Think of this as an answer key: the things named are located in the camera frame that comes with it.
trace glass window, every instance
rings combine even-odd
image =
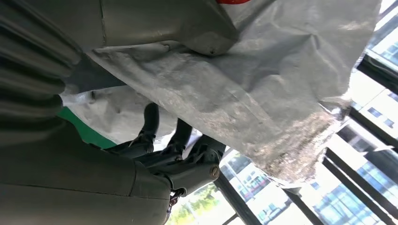
[[[318,189],[314,185],[304,185],[300,190],[301,199],[313,208],[324,224],[374,225],[381,222],[326,167],[319,167],[315,180]]]
[[[228,164],[235,173],[240,173],[247,165],[250,164],[250,160],[239,153],[236,153],[236,155],[228,161]]]
[[[398,3],[384,0],[379,22],[367,47],[367,54],[397,71],[398,68]]]
[[[166,225],[222,225],[234,214],[222,193],[210,183],[180,198]]]
[[[351,74],[348,93],[352,97],[353,108],[386,133],[398,138],[396,94],[357,70]]]
[[[398,206],[398,172],[391,170],[398,166],[396,152],[353,120],[347,120],[327,145],[387,200]]]
[[[228,180],[231,180],[232,178],[234,178],[234,175],[232,174],[232,171],[229,170],[226,165],[221,166],[220,169],[221,169],[221,172],[225,175],[225,177]]]
[[[235,172],[230,162],[239,161],[238,157],[243,156],[236,150],[225,155],[221,161],[221,168],[224,168],[222,172],[234,175],[230,179],[231,185],[262,224],[284,225],[291,223],[292,219],[296,224],[311,224],[285,192],[271,183],[251,161],[245,163],[246,166],[240,168],[238,173]]]

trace ribbed metal surface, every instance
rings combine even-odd
[[[51,121],[62,109],[61,78],[70,75],[80,52],[18,0],[0,1],[0,43],[1,142],[43,138],[46,130],[60,125],[60,120]]]

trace white tarp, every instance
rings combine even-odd
[[[144,125],[145,106],[152,102],[129,86],[61,96],[64,102],[69,103],[68,108],[81,121],[117,144],[137,137]],[[159,114],[158,140],[172,133],[177,125],[177,117],[163,108],[159,108]]]
[[[379,1],[251,0],[224,8],[241,32],[225,55],[162,42],[89,56],[270,178],[287,187],[303,182],[349,104],[341,96]]]

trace window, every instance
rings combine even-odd
[[[221,168],[225,166],[232,171],[230,161],[237,162],[237,157],[243,156],[236,150],[231,151],[224,156]],[[282,189],[266,179],[265,175],[250,161],[244,168],[240,168],[240,172],[233,174],[234,178],[230,179],[231,185],[262,224],[284,224],[291,221],[291,218],[297,219],[298,222],[301,221],[298,224],[311,224]]]
[[[398,68],[398,7],[392,3],[380,16],[367,53],[390,68]]]
[[[393,127],[394,122],[393,122],[392,120],[386,119],[386,120],[384,121],[384,123],[385,123],[389,128],[394,128],[394,127]]]
[[[241,172],[247,165],[250,164],[250,160],[246,157],[241,156],[240,154],[236,154],[228,164],[234,170],[235,173]]]
[[[363,139],[361,135],[355,132],[350,125],[344,126],[337,135],[349,143],[355,150],[359,152],[369,152],[375,149],[375,146]]]
[[[398,102],[398,95],[391,92],[390,94],[388,94],[388,96]]]
[[[380,219],[324,166],[319,168],[315,180],[316,185],[307,184],[302,187],[301,199],[312,206],[324,224],[377,224],[380,222]]]
[[[374,115],[376,118],[382,115],[379,111],[377,111],[373,107],[370,107],[367,111],[370,112],[372,115]]]
[[[391,203],[398,204],[398,172],[391,170],[398,166],[398,154],[379,141],[353,120],[347,120],[342,129],[327,143],[328,147],[364,180],[385,196]],[[350,139],[341,133],[355,134]],[[353,140],[362,140],[371,148],[358,148]]]
[[[232,178],[234,178],[234,175],[232,174],[231,170],[229,170],[227,168],[227,166],[223,165],[221,166],[221,172],[225,175],[225,177],[227,177],[228,180],[231,180]]]

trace red marking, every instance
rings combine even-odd
[[[243,4],[248,1],[250,0],[217,0],[219,4],[231,4],[231,5]]]

